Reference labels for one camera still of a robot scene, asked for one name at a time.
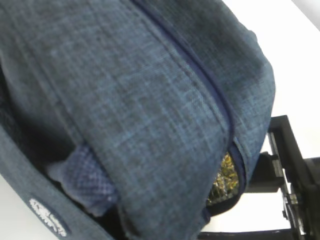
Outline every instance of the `black stand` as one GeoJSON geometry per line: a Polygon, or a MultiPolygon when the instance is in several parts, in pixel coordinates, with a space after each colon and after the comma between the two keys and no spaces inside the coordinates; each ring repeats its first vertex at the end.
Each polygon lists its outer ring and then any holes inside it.
{"type": "Polygon", "coordinates": [[[260,155],[246,191],[275,193],[280,188],[291,229],[202,232],[199,240],[320,240],[320,158],[302,158],[287,116],[271,119],[268,137],[272,155],[260,155]]]}

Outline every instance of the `embroidered logo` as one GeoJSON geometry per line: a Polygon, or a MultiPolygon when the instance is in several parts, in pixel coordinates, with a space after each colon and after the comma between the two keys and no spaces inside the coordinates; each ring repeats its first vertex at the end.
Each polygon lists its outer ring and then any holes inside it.
{"type": "Polygon", "coordinates": [[[35,213],[46,223],[49,228],[52,228],[55,233],[62,237],[67,236],[67,231],[62,226],[60,221],[45,206],[43,206],[34,198],[30,199],[29,203],[35,213]]]}

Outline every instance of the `white surface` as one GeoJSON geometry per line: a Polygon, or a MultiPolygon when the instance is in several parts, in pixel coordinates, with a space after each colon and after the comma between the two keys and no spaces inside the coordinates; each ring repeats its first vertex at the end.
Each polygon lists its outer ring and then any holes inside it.
{"type": "MultiPolygon", "coordinates": [[[[272,115],[289,116],[304,158],[320,156],[320,110],[316,97],[320,80],[320,32],[290,0],[225,2],[256,33],[273,65],[277,92],[272,115]]],[[[57,240],[2,177],[0,190],[0,239],[57,240]]],[[[237,232],[288,226],[282,218],[279,194],[245,194],[236,207],[213,218],[204,230],[237,232]]]]}

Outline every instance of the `blue backpack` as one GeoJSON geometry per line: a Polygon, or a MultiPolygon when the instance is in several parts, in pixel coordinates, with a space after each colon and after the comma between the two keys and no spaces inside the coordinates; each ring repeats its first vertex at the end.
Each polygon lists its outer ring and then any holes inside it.
{"type": "Polygon", "coordinates": [[[194,240],[246,190],[275,83],[222,1],[1,0],[0,31],[0,173],[58,238],[194,240]]]}

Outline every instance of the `blue zipper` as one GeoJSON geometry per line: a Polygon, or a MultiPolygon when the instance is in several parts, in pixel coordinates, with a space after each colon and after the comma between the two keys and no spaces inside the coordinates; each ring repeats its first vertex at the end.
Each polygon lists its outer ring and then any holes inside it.
{"type": "Polygon", "coordinates": [[[246,171],[245,165],[243,161],[243,157],[239,152],[236,144],[233,141],[235,134],[235,125],[233,122],[232,111],[230,109],[230,105],[225,98],[222,91],[216,84],[216,77],[213,72],[205,67],[201,60],[194,54],[193,50],[182,40],[178,39],[173,33],[174,30],[164,24],[164,20],[161,16],[154,14],[149,8],[144,5],[144,0],[131,0],[131,2],[138,7],[151,21],[155,23],[156,26],[159,27],[161,33],[173,44],[176,51],[180,54],[181,57],[189,64],[195,74],[199,77],[199,79],[206,86],[208,91],[211,93],[214,98],[222,116],[227,121],[229,126],[229,136],[227,143],[227,151],[231,155],[233,163],[235,165],[236,172],[239,177],[239,192],[238,195],[234,197],[232,201],[227,201],[227,204],[224,204],[223,207],[225,210],[229,210],[232,208],[239,200],[240,196],[244,193],[247,181],[246,181],[246,171]]]}
{"type": "Polygon", "coordinates": [[[165,24],[163,24],[163,21],[162,19],[160,19],[160,16],[156,16],[156,14],[153,14],[150,9],[144,6],[143,0],[131,0],[131,2],[134,5],[136,5],[149,19],[151,19],[159,27],[162,34],[166,36],[168,40],[171,41],[177,52],[184,58],[184,60],[189,64],[189,66],[193,69],[193,71],[196,73],[199,79],[201,79],[206,88],[209,90],[222,116],[227,121],[227,124],[229,126],[229,148],[233,143],[235,127],[229,104],[222,92],[219,90],[217,84],[215,83],[215,76],[213,75],[213,73],[206,69],[206,67],[201,63],[198,57],[195,54],[193,54],[190,47],[186,46],[181,40],[178,40],[174,36],[174,34],[172,34],[173,31],[169,30],[169,26],[165,26],[165,24]]]}

